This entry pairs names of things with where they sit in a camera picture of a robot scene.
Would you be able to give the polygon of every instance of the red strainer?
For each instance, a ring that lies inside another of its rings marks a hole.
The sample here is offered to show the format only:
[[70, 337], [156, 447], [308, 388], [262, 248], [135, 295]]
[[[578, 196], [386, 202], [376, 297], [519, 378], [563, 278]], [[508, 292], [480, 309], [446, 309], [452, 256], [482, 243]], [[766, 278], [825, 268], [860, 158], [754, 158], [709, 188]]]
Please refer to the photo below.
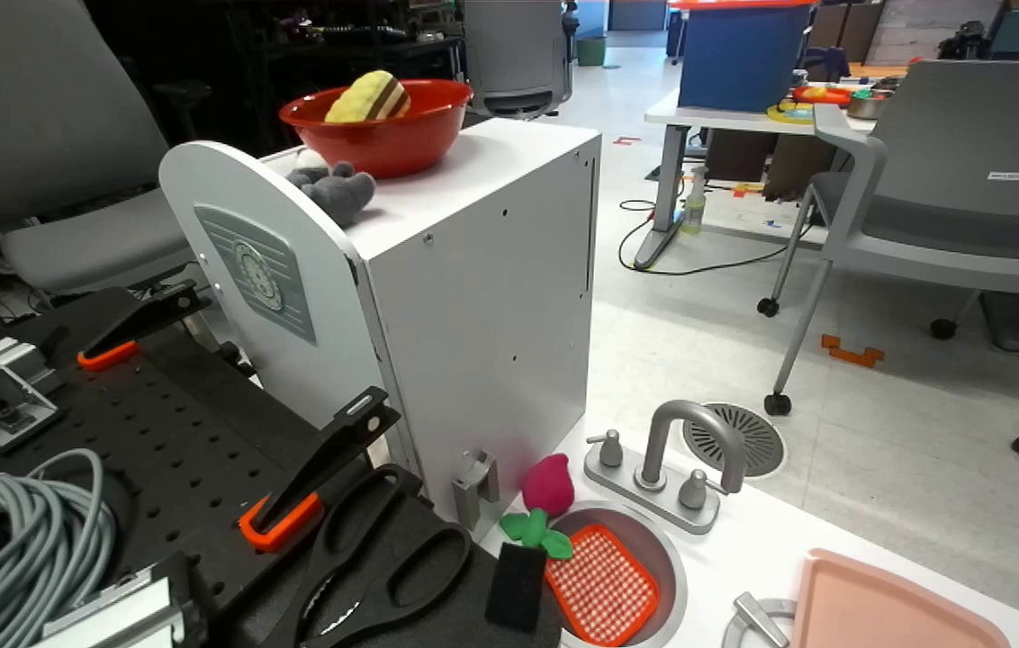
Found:
[[572, 534], [572, 559], [549, 561], [543, 579], [578, 638], [626, 643], [658, 607], [658, 584], [609, 526]]

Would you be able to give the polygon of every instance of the sink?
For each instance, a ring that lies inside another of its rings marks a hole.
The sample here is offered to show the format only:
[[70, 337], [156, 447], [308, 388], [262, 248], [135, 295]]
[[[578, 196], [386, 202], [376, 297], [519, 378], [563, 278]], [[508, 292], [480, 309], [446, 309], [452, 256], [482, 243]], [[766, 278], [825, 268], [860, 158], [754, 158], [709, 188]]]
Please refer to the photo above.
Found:
[[[650, 514], [618, 511], [597, 500], [578, 502], [555, 523], [555, 528], [563, 534], [578, 534], [585, 526], [609, 526], [658, 584], [658, 607], [630, 643], [670, 643], [689, 607], [689, 579], [678, 547], [656, 528]], [[569, 630], [563, 643], [587, 648], [587, 640]]]

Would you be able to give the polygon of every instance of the cabinet door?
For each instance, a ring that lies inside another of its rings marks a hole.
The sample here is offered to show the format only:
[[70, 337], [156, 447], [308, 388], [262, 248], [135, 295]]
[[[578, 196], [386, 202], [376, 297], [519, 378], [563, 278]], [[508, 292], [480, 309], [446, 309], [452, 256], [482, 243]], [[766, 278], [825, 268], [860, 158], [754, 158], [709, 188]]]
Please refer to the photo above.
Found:
[[838, 36], [847, 62], [867, 62], [884, 4], [854, 4]]
[[819, 16], [813, 16], [812, 36], [808, 36], [808, 48], [813, 48], [813, 49], [838, 48], [844, 16], [847, 16], [844, 4], [819, 8]]

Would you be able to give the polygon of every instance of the orange handle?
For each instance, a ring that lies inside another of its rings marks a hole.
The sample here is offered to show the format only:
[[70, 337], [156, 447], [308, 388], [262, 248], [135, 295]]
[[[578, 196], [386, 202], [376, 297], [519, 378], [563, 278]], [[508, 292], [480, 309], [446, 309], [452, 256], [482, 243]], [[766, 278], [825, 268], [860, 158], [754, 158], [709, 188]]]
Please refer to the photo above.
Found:
[[240, 518], [240, 535], [252, 543], [258, 553], [278, 553], [286, 543], [291, 543], [316, 514], [324, 511], [321, 494], [308, 494], [282, 523], [269, 528], [258, 528], [256, 518], [268, 507], [268, 496], [258, 496]]
[[820, 349], [844, 362], [859, 362], [859, 368], [877, 368], [884, 362], [884, 349], [877, 346], [866, 346], [860, 351], [854, 349], [844, 349], [844, 337], [838, 334], [820, 334]]
[[108, 369], [108, 368], [114, 368], [114, 362], [137, 357], [137, 351], [141, 351], [141, 340], [130, 337], [130, 340], [120, 340], [120, 346], [113, 346], [113, 349], [104, 349], [104, 351], [99, 351], [99, 357], [76, 351], [76, 362], [80, 362], [82, 369]]

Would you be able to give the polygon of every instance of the black cable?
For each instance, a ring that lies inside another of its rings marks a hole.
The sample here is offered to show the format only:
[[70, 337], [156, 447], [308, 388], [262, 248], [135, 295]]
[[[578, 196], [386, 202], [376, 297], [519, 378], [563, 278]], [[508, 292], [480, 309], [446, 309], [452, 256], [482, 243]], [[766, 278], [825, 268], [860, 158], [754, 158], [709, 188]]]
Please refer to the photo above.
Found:
[[[650, 202], [650, 196], [623, 196], [618, 210], [623, 210], [623, 213], [644, 213], [644, 210], [652, 210], [652, 202]], [[766, 264], [766, 260], [773, 260], [773, 256], [781, 256], [781, 250], [789, 248], [789, 241], [781, 241], [777, 248], [772, 248], [772, 250], [763, 250], [763, 256], [748, 256], [748, 260], [730, 260], [730, 264], [715, 264], [715, 267], [690, 267], [690, 268], [639, 268], [635, 264], [623, 260], [623, 248], [626, 248], [626, 241], [630, 241], [639, 230], [644, 230], [652, 218], [656, 218], [656, 214], [650, 213], [650, 218], [642, 218], [639, 225], [630, 225], [630, 230], [618, 237], [618, 243], [617, 243], [617, 260], [618, 260], [618, 267], [630, 268], [630, 273], [650, 273], [650, 278], [694, 278], [694, 273], [718, 273], [718, 268], [735, 268], [735, 267]]]

